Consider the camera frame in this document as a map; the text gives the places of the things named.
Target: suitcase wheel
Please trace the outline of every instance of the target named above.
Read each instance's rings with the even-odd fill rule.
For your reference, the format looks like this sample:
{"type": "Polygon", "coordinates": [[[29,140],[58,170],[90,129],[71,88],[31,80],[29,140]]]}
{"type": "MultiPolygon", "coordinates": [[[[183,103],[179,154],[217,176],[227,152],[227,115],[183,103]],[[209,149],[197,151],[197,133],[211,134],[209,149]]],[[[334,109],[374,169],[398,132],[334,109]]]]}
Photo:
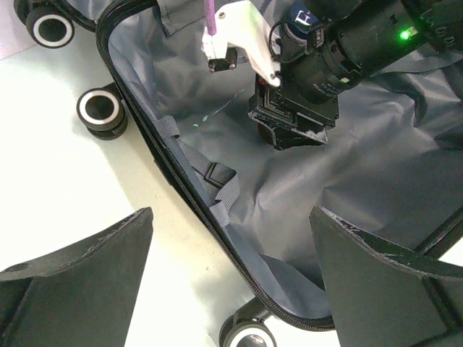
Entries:
{"type": "Polygon", "coordinates": [[[88,131],[100,140],[113,140],[124,134],[128,119],[118,95],[110,90],[87,90],[77,101],[77,115],[88,131]]]}
{"type": "Polygon", "coordinates": [[[40,46],[60,48],[71,42],[74,25],[54,5],[42,4],[25,19],[29,35],[40,46]]]}
{"type": "Polygon", "coordinates": [[[220,347],[276,347],[270,330],[260,321],[245,320],[234,324],[233,316],[222,325],[220,347]]]}

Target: white floor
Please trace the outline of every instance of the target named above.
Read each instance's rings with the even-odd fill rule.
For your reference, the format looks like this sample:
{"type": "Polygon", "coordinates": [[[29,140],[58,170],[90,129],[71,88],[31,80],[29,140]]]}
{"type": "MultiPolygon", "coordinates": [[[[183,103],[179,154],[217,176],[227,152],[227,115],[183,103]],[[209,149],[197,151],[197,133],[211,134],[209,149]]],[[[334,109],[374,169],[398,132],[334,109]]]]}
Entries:
{"type": "MultiPolygon", "coordinates": [[[[111,81],[94,34],[78,28],[65,48],[23,51],[31,46],[25,28],[16,26],[15,43],[6,43],[1,10],[0,53],[10,57],[0,61],[0,269],[151,206],[155,233],[126,346],[215,346],[224,320],[252,294],[167,184],[133,122],[119,139],[102,142],[77,119],[79,95],[111,81]]],[[[463,263],[461,250],[449,259],[463,263]]],[[[339,346],[335,332],[275,319],[268,326],[279,347],[339,346]]]]}

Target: robotic arm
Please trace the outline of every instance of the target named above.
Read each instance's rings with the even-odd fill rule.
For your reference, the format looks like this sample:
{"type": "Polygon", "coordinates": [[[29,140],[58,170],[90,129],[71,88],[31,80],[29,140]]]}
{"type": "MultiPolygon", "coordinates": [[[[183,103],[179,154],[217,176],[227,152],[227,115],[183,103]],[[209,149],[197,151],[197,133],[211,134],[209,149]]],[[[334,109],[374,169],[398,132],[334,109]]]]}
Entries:
{"type": "Polygon", "coordinates": [[[250,1],[227,4],[203,36],[211,72],[245,50],[257,72],[249,117],[277,150],[326,143],[337,96],[425,43],[463,49],[463,0],[303,1],[273,27],[250,1]]]}

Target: green led light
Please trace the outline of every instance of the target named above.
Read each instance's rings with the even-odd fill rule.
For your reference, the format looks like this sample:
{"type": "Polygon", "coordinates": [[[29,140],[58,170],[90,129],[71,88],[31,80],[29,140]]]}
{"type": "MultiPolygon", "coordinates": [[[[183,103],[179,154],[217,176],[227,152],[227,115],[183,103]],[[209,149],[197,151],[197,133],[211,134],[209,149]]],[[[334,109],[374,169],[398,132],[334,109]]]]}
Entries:
{"type": "Polygon", "coordinates": [[[400,33],[400,38],[402,40],[408,40],[410,38],[410,31],[405,30],[400,33]]]}

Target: metal bracket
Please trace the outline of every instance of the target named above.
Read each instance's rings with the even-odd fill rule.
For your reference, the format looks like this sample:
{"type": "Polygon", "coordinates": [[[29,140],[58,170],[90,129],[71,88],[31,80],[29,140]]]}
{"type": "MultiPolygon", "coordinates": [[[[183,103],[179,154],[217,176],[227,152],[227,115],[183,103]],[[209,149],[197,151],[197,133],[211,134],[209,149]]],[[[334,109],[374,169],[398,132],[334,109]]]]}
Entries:
{"type": "MultiPolygon", "coordinates": [[[[272,59],[268,49],[271,26],[251,1],[244,0],[222,6],[216,13],[217,33],[209,35],[205,27],[201,49],[208,60],[225,59],[227,49],[240,47],[246,52],[251,67],[269,85],[279,87],[280,63],[272,59]]],[[[280,52],[273,35],[272,46],[280,52]]]]}

